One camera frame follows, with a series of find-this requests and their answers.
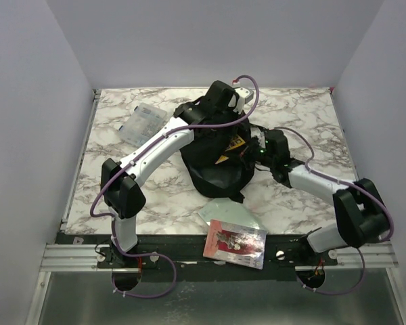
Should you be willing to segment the yellow cover book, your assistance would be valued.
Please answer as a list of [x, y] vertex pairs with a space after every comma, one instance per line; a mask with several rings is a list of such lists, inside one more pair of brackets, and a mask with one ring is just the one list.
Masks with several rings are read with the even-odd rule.
[[229, 145], [222, 152], [220, 157], [215, 162], [216, 165], [226, 162], [240, 161], [242, 152], [246, 148], [246, 141], [239, 135], [235, 135], [231, 138]]

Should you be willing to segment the black student backpack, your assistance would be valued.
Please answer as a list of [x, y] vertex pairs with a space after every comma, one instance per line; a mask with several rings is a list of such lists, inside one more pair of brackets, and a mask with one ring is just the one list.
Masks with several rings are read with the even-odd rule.
[[[203, 97], [186, 102], [174, 117], [199, 125], [230, 123], [245, 114], [209, 104]], [[180, 149], [182, 161], [197, 191], [207, 198], [228, 198], [242, 203], [242, 189], [254, 176], [257, 149], [248, 119], [230, 127], [194, 129], [194, 140]]]

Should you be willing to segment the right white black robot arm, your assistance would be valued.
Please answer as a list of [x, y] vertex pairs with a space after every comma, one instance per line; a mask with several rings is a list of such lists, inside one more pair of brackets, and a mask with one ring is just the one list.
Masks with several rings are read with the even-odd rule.
[[325, 251], [337, 248], [360, 248], [364, 244], [389, 240], [394, 223], [374, 183], [366, 178], [358, 181], [337, 179], [310, 166], [311, 159], [295, 159], [290, 154], [287, 127], [266, 129], [253, 125], [253, 159], [269, 168], [274, 180], [283, 186], [312, 194], [332, 204], [336, 221], [305, 236], [298, 247], [298, 258], [313, 265]]

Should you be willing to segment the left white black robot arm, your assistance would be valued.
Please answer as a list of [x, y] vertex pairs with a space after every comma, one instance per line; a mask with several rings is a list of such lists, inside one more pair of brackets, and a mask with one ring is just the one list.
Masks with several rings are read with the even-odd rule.
[[[242, 89], [240, 81], [245, 78], [253, 89]], [[111, 158], [104, 162], [96, 198], [103, 198], [109, 207], [111, 239], [116, 247], [113, 259], [119, 266], [130, 267], [136, 261], [136, 218], [146, 203], [141, 187], [148, 177], [176, 151], [191, 144], [196, 129], [224, 129], [246, 120], [249, 114], [241, 113], [244, 105], [258, 102], [259, 95], [251, 76], [240, 75], [231, 85], [215, 81], [206, 95], [177, 107], [167, 124], [122, 162]]]

